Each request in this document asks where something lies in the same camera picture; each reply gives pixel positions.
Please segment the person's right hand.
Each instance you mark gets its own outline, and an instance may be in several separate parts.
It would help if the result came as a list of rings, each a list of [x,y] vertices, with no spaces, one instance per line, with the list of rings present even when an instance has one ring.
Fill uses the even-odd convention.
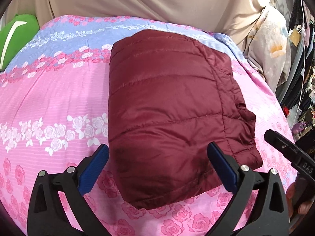
[[[293,197],[295,195],[295,192],[296,192],[295,183],[292,183],[288,187],[287,192],[286,192],[289,217],[291,217],[293,215],[293,212],[294,212]],[[298,214],[306,215],[308,213],[308,211],[310,210],[313,203],[314,203],[314,199],[311,199],[311,200],[308,200],[308,201],[300,204],[300,206],[298,208]]]

